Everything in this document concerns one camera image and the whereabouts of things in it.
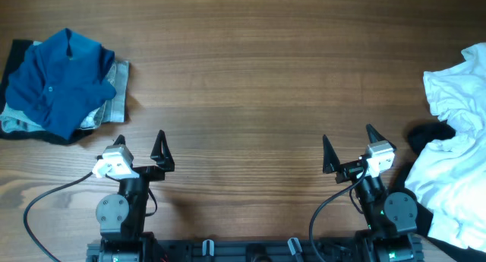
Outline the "white t-shirt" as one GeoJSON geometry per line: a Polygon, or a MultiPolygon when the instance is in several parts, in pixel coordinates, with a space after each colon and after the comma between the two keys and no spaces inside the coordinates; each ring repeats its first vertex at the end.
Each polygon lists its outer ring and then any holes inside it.
{"type": "Polygon", "coordinates": [[[462,51],[464,61],[424,73],[430,112],[456,134],[431,140],[405,186],[432,212],[428,236],[485,250],[485,44],[462,51]]]}

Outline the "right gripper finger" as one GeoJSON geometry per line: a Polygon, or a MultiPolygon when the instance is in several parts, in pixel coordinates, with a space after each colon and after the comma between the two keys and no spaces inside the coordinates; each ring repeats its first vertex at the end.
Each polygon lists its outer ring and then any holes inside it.
{"type": "Polygon", "coordinates": [[[366,131],[368,134],[368,139],[371,144],[377,143],[380,141],[387,141],[390,146],[395,150],[396,146],[389,140],[387,140],[382,134],[380,134],[373,126],[372,124],[367,124],[366,126],[366,131]]]}
{"type": "Polygon", "coordinates": [[[323,173],[330,174],[338,172],[340,168],[340,161],[330,143],[329,138],[323,135],[323,173]]]}

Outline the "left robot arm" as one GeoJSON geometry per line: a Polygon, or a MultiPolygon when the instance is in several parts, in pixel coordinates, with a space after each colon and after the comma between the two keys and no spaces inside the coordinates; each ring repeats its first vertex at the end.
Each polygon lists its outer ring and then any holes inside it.
{"type": "Polygon", "coordinates": [[[118,192],[104,197],[97,205],[101,241],[89,245],[87,262],[167,261],[168,255],[152,232],[144,231],[147,201],[153,196],[151,182],[163,181],[175,170],[165,132],[156,136],[150,158],[152,166],[133,166],[134,156],[120,135],[98,156],[92,173],[119,183],[118,192]]]}

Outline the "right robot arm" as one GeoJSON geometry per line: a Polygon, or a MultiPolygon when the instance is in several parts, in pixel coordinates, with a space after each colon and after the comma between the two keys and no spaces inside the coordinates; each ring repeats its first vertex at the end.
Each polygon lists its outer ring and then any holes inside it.
{"type": "Polygon", "coordinates": [[[380,175],[390,169],[396,146],[372,125],[366,125],[369,138],[365,152],[357,160],[341,163],[327,136],[323,136],[323,172],[334,173],[338,184],[351,182],[347,191],[355,192],[368,224],[357,231],[349,243],[337,244],[341,250],[335,261],[399,262],[423,261],[417,230],[418,208],[415,198],[404,190],[390,190],[380,175]]]}

